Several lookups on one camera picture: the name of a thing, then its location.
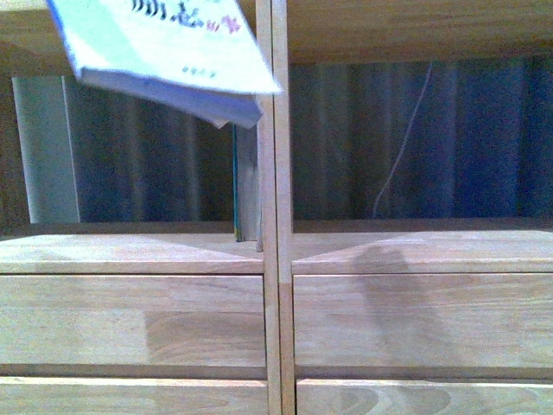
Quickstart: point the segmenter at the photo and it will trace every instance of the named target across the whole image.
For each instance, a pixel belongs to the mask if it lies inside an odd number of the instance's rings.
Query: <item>wood grain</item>
[[[297,274],[549,272],[553,232],[514,227],[493,230],[381,229],[369,233],[297,233]]]
[[[276,236],[283,414],[296,414],[294,304],[292,295],[292,181],[289,115],[287,0],[272,0],[273,72],[283,91],[275,102]]]
[[[13,86],[0,68],[0,234],[29,221]]]
[[[301,380],[298,415],[485,415],[553,412],[552,385]]]
[[[543,368],[553,274],[295,276],[299,367]]]
[[[255,2],[240,5],[252,27]],[[549,53],[551,0],[359,0],[288,4],[291,62],[429,61]],[[44,0],[0,4],[0,67],[14,75],[70,68]]]
[[[260,381],[0,378],[0,395],[13,415],[267,413]]]
[[[260,276],[3,276],[0,365],[264,369],[262,295]]]
[[[272,2],[256,0],[257,43],[270,69],[273,68]],[[263,116],[257,123],[257,159],[261,194],[264,249],[264,305],[269,384],[269,414],[283,413],[280,309],[278,298],[277,192],[275,171],[275,104],[272,96],[258,97]]]
[[[263,272],[255,242],[231,233],[37,235],[0,241],[0,274]]]

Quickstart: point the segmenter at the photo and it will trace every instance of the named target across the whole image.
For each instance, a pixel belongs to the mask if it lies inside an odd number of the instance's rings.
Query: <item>book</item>
[[[253,127],[280,92],[235,0],[47,0],[78,81]]]

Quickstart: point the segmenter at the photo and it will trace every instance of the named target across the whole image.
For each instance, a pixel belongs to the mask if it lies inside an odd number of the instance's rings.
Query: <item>wooden drawer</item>
[[[332,367],[363,378],[377,373],[368,367],[553,373],[553,274],[299,275],[294,299],[304,377]]]
[[[298,415],[553,413],[552,385],[302,380]]]
[[[0,378],[0,413],[12,415],[267,414],[265,382]]]
[[[0,276],[0,365],[254,368],[261,379],[264,356],[261,276]]]

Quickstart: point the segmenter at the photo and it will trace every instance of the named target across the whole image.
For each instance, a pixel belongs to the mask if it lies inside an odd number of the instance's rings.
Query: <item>curtain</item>
[[[80,219],[232,220],[232,131],[64,79]]]
[[[296,219],[372,217],[428,62],[291,68]],[[376,217],[550,217],[553,58],[434,62]]]

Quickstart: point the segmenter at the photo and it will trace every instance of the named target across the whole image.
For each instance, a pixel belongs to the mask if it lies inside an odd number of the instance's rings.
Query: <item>white cable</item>
[[[426,71],[426,80],[424,81],[423,89],[421,89],[421,93],[418,96],[418,100],[415,105],[415,109],[413,110],[413,114],[411,115],[411,119],[409,121],[409,124],[407,126],[407,130],[405,131],[405,137],[404,142],[401,146],[401,149],[399,149],[399,153],[397,153],[396,161],[394,162],[394,165],[392,166],[390,170],[390,174],[388,175],[388,178],[386,179],[386,182],[384,183],[384,186],[382,189],[380,189],[380,192],[378,193],[378,196],[376,200],[374,201],[374,206],[372,207],[372,218],[375,219],[377,216],[378,211],[378,204],[380,203],[380,198],[384,194],[384,191],[388,187],[388,185],[391,182],[391,179],[393,178],[394,174],[396,173],[397,166],[399,165],[399,162],[401,161],[401,157],[404,155],[405,147],[407,146],[407,142],[409,141],[409,135],[411,134],[411,129],[413,128],[413,123],[415,122],[416,114],[418,113],[418,109],[421,106],[421,102],[423,102],[424,94],[426,93],[426,90],[428,89],[429,82],[430,82],[430,75],[432,74],[432,62],[429,63],[429,68]]]

